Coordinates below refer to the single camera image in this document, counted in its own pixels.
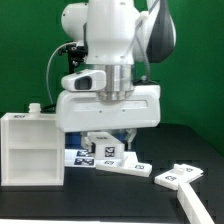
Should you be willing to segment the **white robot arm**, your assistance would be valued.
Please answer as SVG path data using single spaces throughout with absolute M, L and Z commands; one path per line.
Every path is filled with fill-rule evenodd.
M 155 127 L 160 122 L 160 86 L 148 76 L 133 79 L 136 61 L 160 63 L 174 50 L 176 29 L 167 0 L 146 0 L 140 12 L 133 0 L 89 0 L 67 6 L 62 24 L 87 51 L 87 68 L 62 78 L 56 126 L 80 132 L 92 149 L 93 131 Z

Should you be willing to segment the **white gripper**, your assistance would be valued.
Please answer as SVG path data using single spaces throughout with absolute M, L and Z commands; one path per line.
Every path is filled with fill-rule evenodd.
M 125 141 L 130 150 L 135 128 L 159 124 L 159 98 L 159 85 L 135 86 L 121 101 L 102 101 L 96 92 L 63 91 L 57 101 L 56 126 L 63 132 L 127 129 Z M 95 151 L 87 132 L 81 133 L 81 146 L 89 153 Z

